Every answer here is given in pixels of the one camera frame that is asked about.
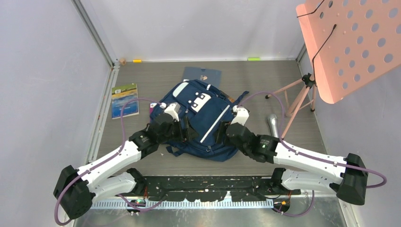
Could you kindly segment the navy blue backpack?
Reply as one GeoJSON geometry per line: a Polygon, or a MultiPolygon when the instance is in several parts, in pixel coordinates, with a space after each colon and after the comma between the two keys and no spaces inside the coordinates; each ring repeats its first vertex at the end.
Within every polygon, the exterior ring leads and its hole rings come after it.
{"type": "Polygon", "coordinates": [[[177,102],[181,105],[179,119],[187,116],[191,126],[199,136],[188,142],[167,142],[166,150],[178,157],[189,154],[212,161],[224,162],[232,158],[238,149],[234,146],[217,144],[214,132],[221,121],[232,121],[232,108],[239,104],[248,91],[244,91],[234,103],[227,99],[226,93],[200,80],[178,83],[161,100],[161,103],[177,102]]]}

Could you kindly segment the dark Three Days book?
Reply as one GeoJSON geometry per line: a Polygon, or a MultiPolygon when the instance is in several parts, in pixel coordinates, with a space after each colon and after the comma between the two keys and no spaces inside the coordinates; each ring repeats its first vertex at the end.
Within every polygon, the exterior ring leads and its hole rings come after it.
{"type": "Polygon", "coordinates": [[[227,99],[228,99],[228,101],[230,101],[231,103],[234,103],[234,102],[235,102],[235,100],[234,100],[232,97],[230,97],[230,96],[227,96],[227,99]]]}

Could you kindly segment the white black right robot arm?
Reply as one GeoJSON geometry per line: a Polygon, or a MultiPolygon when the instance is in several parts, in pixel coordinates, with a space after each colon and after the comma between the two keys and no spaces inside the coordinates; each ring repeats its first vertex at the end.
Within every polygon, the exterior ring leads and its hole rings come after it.
{"type": "Polygon", "coordinates": [[[214,135],[218,143],[234,146],[257,162],[285,165],[274,170],[270,180],[270,189],[276,194],[316,190],[335,193],[350,204],[365,204],[368,172],[359,155],[324,155],[284,144],[270,135],[255,135],[239,123],[222,122],[214,135]]]}

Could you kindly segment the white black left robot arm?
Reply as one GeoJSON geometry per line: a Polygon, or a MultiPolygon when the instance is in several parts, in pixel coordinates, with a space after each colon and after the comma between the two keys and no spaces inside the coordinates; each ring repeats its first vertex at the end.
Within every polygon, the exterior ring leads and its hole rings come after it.
{"type": "Polygon", "coordinates": [[[57,199],[54,209],[56,223],[60,226],[68,224],[58,219],[59,208],[73,220],[83,216],[101,194],[110,196],[111,190],[102,189],[100,184],[118,170],[157,151],[163,143],[188,142],[198,135],[188,117],[177,120],[170,114],[162,113],[146,128],[123,139],[119,148],[102,158],[79,168],[71,165],[63,168],[53,191],[57,199]]]}

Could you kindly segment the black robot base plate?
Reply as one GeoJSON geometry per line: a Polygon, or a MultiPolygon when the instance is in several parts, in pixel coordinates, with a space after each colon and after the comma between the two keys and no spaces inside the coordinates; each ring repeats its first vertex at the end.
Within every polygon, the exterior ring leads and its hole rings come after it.
{"type": "Polygon", "coordinates": [[[279,195],[270,186],[269,176],[145,176],[141,191],[120,193],[150,201],[213,202],[231,196],[231,201],[263,201],[279,195]]]}

